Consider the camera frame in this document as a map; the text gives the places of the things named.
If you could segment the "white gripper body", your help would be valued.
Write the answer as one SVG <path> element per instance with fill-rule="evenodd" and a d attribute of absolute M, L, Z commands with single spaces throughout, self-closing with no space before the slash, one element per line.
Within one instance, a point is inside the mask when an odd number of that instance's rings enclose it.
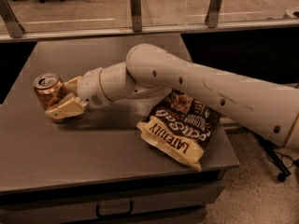
<path fill-rule="evenodd" d="M 77 95 L 90 109 L 100 109 L 111 105 L 100 83 L 103 68 L 96 68 L 81 77 L 77 85 Z"/>

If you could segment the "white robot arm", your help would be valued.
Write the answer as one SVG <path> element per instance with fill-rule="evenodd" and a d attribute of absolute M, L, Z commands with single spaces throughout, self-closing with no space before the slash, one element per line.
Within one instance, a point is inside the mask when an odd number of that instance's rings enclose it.
<path fill-rule="evenodd" d="M 189 63 L 151 44 L 130 49 L 126 60 L 66 83 L 69 94 L 46 109 L 52 119 L 82 114 L 123 98 L 181 91 L 280 147 L 299 148 L 299 90 Z"/>

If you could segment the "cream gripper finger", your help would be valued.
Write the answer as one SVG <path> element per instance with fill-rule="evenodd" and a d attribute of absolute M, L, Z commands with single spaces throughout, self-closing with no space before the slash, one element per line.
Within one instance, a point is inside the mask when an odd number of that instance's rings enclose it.
<path fill-rule="evenodd" d="M 47 109 L 45 114 L 50 119 L 62 120 L 83 114 L 86 106 L 87 104 L 79 97 L 71 97 L 65 102 Z"/>
<path fill-rule="evenodd" d="M 82 79 L 82 76 L 78 76 L 78 77 L 74 77 L 68 81 L 66 81 L 64 83 L 64 86 L 66 87 L 66 89 L 72 93 L 74 93 L 75 95 L 77 95 L 77 88 L 78 88 L 78 83 L 80 82 L 80 80 Z"/>

